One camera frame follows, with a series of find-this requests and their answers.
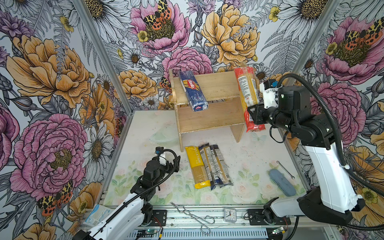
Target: pink peony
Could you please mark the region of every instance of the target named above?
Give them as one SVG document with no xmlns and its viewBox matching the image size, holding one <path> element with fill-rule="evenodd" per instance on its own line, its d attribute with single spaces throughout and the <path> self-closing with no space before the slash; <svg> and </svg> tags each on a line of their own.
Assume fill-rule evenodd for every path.
<svg viewBox="0 0 384 240">
<path fill-rule="evenodd" d="M 353 50 L 345 48 L 345 34 L 348 31 L 368 29 L 374 22 L 366 23 L 364 19 L 352 20 L 347 17 L 335 30 L 334 36 L 328 39 L 328 47 L 321 68 L 327 76 L 331 75 L 339 81 L 361 84 L 375 76 L 384 67 L 384 37 L 372 45 L 359 44 Z"/>
<path fill-rule="evenodd" d="M 148 39 L 142 40 L 143 45 L 147 49 L 147 51 L 150 54 L 161 54 L 163 52 L 170 52 L 174 51 L 179 46 L 184 46 L 188 42 L 189 38 L 189 30 L 190 30 L 190 22 L 189 18 L 184 18 L 184 15 L 180 12 L 179 6 L 175 4 L 175 6 L 172 5 L 172 3 L 168 0 L 168 7 L 172 10 L 172 16 L 171 16 L 171 24 L 174 27 L 174 33 L 172 34 L 172 37 L 162 37 L 160 39 Z M 147 25 L 144 23 L 144 18 L 148 15 L 154 15 L 157 11 L 157 3 L 154 7 L 151 5 L 148 5 L 147 8 L 144 8 L 142 5 L 140 5 L 140 8 L 132 8 L 131 9 L 131 20 L 134 27 L 131 28 L 132 33 L 138 34 L 140 31 L 143 33 L 145 31 L 145 34 L 147 34 Z"/>
<path fill-rule="evenodd" d="M 366 114 L 361 107 L 361 97 L 356 88 L 347 83 L 321 83 L 319 94 L 328 104 L 329 109 L 339 121 L 343 144 L 346 147 L 352 143 L 364 128 Z M 311 97 L 312 114 L 320 114 L 321 107 L 315 98 Z"/>
<path fill-rule="evenodd" d="M 36 121 L 24 129 L 15 144 L 17 169 L 11 175 L 11 189 L 31 193 L 37 200 L 55 195 L 69 181 L 77 187 L 85 175 L 83 164 L 87 133 L 65 114 Z"/>
<path fill-rule="evenodd" d="M 0 170 L 7 164 L 12 142 L 20 132 L 19 123 L 8 109 L 0 106 Z"/>
<path fill-rule="evenodd" d="M 211 61 L 208 56 L 198 53 L 195 49 L 185 47 L 176 49 L 170 57 L 163 60 L 164 77 L 168 79 L 169 69 L 172 68 L 174 76 L 178 76 L 179 71 L 191 70 L 195 75 L 212 73 Z"/>
</svg>

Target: barilla logo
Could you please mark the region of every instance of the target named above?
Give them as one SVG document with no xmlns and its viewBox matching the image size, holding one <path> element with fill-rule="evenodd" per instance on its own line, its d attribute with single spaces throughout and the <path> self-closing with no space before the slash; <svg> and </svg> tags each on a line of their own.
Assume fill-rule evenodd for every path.
<svg viewBox="0 0 384 240">
<path fill-rule="evenodd" d="M 192 81 L 191 79 L 183 80 L 184 87 L 190 88 L 190 89 L 195 89 L 195 90 L 200 90 L 199 85 Z"/>
</svg>

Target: clock face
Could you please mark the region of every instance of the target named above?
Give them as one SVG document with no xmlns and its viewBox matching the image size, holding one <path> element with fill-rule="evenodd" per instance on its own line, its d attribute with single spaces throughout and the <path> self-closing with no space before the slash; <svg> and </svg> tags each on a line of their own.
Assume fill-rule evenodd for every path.
<svg viewBox="0 0 384 240">
<path fill-rule="evenodd" d="M 225 208 L 224 209 L 224 221 L 235 222 L 236 221 L 236 209 Z"/>
</svg>

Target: red and yellow pasta package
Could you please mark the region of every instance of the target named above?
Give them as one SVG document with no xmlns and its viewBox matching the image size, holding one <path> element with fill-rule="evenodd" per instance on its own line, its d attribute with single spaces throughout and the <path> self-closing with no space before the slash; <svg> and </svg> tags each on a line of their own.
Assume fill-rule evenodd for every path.
<svg viewBox="0 0 384 240">
<path fill-rule="evenodd" d="M 241 104 L 244 111 L 245 124 L 248 131 L 261 131 L 265 129 L 265 125 L 256 125 L 252 117 L 249 115 L 247 108 L 258 104 L 256 77 L 252 67 L 239 67 L 234 69 L 237 83 L 240 91 Z"/>
</svg>

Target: blue pasta box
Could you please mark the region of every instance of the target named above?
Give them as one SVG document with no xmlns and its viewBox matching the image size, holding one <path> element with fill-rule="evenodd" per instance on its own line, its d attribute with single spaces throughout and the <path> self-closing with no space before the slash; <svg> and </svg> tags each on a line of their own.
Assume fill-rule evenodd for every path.
<svg viewBox="0 0 384 240">
<path fill-rule="evenodd" d="M 181 85 L 193 112 L 208 109 L 208 102 L 192 71 L 179 71 Z"/>
</svg>

